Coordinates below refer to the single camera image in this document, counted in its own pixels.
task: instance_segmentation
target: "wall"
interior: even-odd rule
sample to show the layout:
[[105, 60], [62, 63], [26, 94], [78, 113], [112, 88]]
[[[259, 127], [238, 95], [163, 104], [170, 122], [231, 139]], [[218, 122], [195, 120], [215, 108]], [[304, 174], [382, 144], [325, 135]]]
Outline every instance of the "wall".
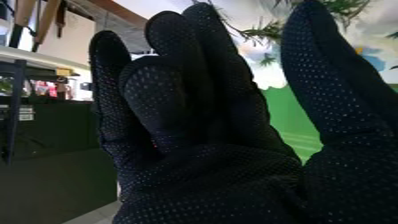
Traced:
[[129, 52], [142, 52], [151, 49], [145, 43], [144, 30], [113, 13], [97, 7], [89, 0], [67, 0], [71, 7], [83, 9], [96, 20], [96, 32], [112, 30], [119, 35]]
[[[30, 27], [35, 27], [35, 17], [30, 19]], [[37, 53], [62, 58], [80, 64], [89, 65], [89, 42], [96, 33], [96, 23], [81, 16], [65, 13], [65, 27], [62, 38], [57, 37], [57, 25], [51, 23], [44, 44]], [[23, 30], [19, 49], [32, 50], [32, 36], [28, 30]]]
[[272, 125], [305, 162], [321, 149], [320, 133], [296, 102], [289, 86], [282, 89], [270, 88], [263, 93], [268, 101]]

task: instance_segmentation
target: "green leaf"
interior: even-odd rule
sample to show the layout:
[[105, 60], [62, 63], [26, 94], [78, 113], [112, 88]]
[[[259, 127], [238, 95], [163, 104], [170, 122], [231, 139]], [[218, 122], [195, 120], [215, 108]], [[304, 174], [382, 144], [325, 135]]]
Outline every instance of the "green leaf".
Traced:
[[371, 0], [321, 0], [336, 20], [343, 23], [344, 29], [350, 26], [352, 19], [357, 17]]
[[387, 35], [387, 38], [398, 39], [398, 32]]
[[266, 26], [261, 25], [263, 21], [259, 20], [257, 28], [238, 31], [245, 40], [252, 40], [254, 43], [263, 43], [263, 40], [268, 40], [275, 43], [280, 43], [282, 38], [282, 24], [279, 21], [268, 23]]
[[263, 61], [259, 62], [261, 66], [266, 67], [277, 61], [277, 59], [270, 56], [264, 56]]

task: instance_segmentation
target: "gloved hand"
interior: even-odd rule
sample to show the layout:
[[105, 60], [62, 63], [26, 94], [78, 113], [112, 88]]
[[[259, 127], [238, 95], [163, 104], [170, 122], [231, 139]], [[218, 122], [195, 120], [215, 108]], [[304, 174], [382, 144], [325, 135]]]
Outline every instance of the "gloved hand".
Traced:
[[304, 167], [305, 214], [314, 223], [398, 223], [398, 95], [314, 0], [289, 16], [280, 53], [323, 142]]
[[298, 157], [215, 10], [197, 4], [183, 15], [147, 22], [160, 56], [131, 62], [108, 31], [90, 43], [99, 140], [124, 201], [113, 222], [282, 223]]
[[[320, 29], [330, 42], [314, 35]], [[387, 220], [378, 223], [392, 223], [394, 116], [368, 106], [375, 100], [357, 93], [364, 84], [352, 84], [352, 73], [320, 50], [328, 44], [350, 49], [320, 3], [298, 5], [282, 38], [286, 76], [325, 143], [304, 169], [270, 126], [264, 98], [211, 6], [193, 5], [183, 16], [160, 13], [145, 38], [160, 56], [133, 62], [112, 32], [90, 44], [99, 140], [124, 202], [113, 223], [366, 223], [378, 215]], [[366, 62], [353, 66], [369, 79]]]

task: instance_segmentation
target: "white ceiling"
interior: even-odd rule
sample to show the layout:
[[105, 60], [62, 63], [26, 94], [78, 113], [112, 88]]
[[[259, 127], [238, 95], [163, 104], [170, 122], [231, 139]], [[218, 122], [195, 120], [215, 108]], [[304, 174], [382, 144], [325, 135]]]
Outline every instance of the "white ceiling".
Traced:
[[[192, 0], [113, 0], [144, 18], [169, 10], [177, 13], [192, 5]], [[398, 0], [371, 0], [371, 4], [359, 14], [359, 17], [343, 35], [353, 47], [380, 49], [373, 56], [385, 62], [384, 79], [398, 83], [398, 70], [389, 71], [398, 65], [398, 40], [385, 38], [385, 35], [398, 31]], [[273, 8], [273, 0], [211, 0], [220, 14], [225, 15], [229, 24], [238, 29], [248, 29], [277, 19], [286, 19], [289, 7], [284, 4]]]

